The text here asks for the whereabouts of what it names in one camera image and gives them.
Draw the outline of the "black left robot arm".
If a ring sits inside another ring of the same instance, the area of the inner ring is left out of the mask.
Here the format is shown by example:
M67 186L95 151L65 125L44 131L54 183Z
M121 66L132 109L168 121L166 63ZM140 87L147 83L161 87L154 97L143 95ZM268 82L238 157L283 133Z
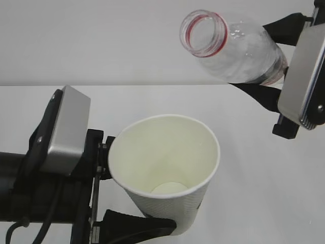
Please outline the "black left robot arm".
M101 180L111 178L108 151L114 140L88 128L90 98L65 86L52 95L29 139L26 154L1 153L1 221L6 233L41 223L34 243L51 224L71 224L71 243L139 243L171 235L170 219L107 210L97 220Z

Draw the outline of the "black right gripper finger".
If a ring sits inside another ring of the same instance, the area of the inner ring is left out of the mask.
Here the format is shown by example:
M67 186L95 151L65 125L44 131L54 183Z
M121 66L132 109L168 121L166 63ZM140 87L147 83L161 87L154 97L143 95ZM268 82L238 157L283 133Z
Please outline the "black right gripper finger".
M296 46L305 24L312 23L313 20L313 17L307 17L302 13L293 13L263 25L263 28L275 43Z

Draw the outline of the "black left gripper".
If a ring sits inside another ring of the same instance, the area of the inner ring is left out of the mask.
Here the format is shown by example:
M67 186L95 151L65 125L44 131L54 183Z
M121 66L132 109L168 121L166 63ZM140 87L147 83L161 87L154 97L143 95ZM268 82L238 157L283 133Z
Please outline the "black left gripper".
M44 115L29 139L29 146L14 185L14 196L26 203L24 215L30 222L40 222L34 243L42 243L52 223L72 225L71 243L87 243L95 223L99 182L111 177L108 150L113 137L101 130L87 128L84 151L70 175L42 172L62 89L52 95ZM138 217L106 210L99 222L99 243L140 243L169 236L176 229L170 219Z

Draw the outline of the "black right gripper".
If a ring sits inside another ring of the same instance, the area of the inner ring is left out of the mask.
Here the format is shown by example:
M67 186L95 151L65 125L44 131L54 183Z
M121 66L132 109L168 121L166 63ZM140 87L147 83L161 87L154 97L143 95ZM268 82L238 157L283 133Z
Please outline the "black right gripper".
M273 133L294 139L299 127L324 125L324 1L314 1L313 21L298 39L282 90L253 83L231 83L265 109L280 112Z

